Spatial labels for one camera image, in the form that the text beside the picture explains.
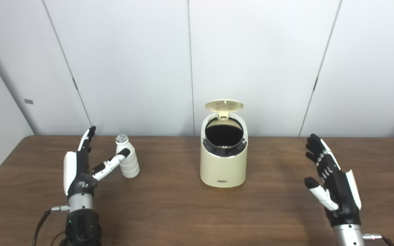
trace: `open lid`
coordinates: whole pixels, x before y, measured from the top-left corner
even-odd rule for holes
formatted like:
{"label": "open lid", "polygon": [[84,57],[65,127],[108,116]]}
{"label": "open lid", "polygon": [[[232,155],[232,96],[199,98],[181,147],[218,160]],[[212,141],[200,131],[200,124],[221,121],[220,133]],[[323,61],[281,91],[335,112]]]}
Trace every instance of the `open lid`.
{"label": "open lid", "polygon": [[239,101],[228,99],[215,100],[206,104],[207,109],[212,112],[218,112],[219,118],[226,120],[229,118],[229,112],[236,112],[243,107],[244,105]]}

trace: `wooden table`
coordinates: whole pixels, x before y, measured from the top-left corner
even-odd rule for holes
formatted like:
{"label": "wooden table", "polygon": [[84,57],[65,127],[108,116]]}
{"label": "wooden table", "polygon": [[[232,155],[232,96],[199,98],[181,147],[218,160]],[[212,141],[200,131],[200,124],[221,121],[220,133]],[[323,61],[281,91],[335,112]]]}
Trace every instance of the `wooden table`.
{"label": "wooden table", "polygon": [[[25,246],[42,213],[66,204],[63,158],[80,136],[25,138],[0,167],[0,245]],[[364,233],[394,241],[394,139],[326,138],[344,170],[353,169]],[[305,138],[250,138],[246,182],[217,189],[200,180],[199,137],[131,137],[141,172],[119,168],[101,180],[94,206],[104,246],[332,246],[323,207],[303,185],[317,177],[304,157]],[[113,136],[92,140],[90,161],[114,155]],[[38,246],[64,229],[66,212],[53,212]],[[369,242],[368,245],[385,245]]]}

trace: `trash can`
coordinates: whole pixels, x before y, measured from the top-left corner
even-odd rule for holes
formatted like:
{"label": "trash can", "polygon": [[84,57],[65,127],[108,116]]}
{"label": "trash can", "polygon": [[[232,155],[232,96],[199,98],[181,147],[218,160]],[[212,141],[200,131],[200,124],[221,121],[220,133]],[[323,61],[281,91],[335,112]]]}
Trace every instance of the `trash can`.
{"label": "trash can", "polygon": [[239,115],[232,113],[243,107],[234,100],[206,104],[206,109],[214,113],[201,127],[200,177],[209,186],[236,187],[246,180],[247,127]]}

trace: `trash can lid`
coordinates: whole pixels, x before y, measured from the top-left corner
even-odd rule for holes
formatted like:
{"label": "trash can lid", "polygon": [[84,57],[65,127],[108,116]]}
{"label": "trash can lid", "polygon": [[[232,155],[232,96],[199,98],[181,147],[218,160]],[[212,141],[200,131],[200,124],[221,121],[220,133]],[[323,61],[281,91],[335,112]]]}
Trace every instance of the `trash can lid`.
{"label": "trash can lid", "polygon": [[206,108],[212,112],[236,112],[243,107],[244,105],[239,101],[229,99],[215,100],[206,104]]}

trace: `black cable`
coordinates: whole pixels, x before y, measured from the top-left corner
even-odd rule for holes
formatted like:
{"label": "black cable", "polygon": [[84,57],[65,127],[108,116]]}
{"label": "black cable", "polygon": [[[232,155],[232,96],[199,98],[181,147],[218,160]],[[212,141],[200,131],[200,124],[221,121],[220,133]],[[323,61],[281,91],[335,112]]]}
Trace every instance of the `black cable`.
{"label": "black cable", "polygon": [[383,240],[388,246],[394,246],[394,243],[390,239],[383,237]]}
{"label": "black cable", "polygon": [[59,232],[59,233],[53,238],[53,241],[51,241],[51,246],[53,246],[54,241],[56,241],[56,239],[57,239],[61,234],[64,234],[65,232],[66,232],[66,231]]}
{"label": "black cable", "polygon": [[37,235],[39,234],[39,230],[42,227],[43,223],[45,220],[48,218],[48,216],[51,213],[51,209],[45,211],[45,213],[42,215],[42,218],[39,220],[39,223],[37,224],[36,231],[33,236],[33,241],[31,242],[31,246],[36,246],[36,241],[37,241]]}

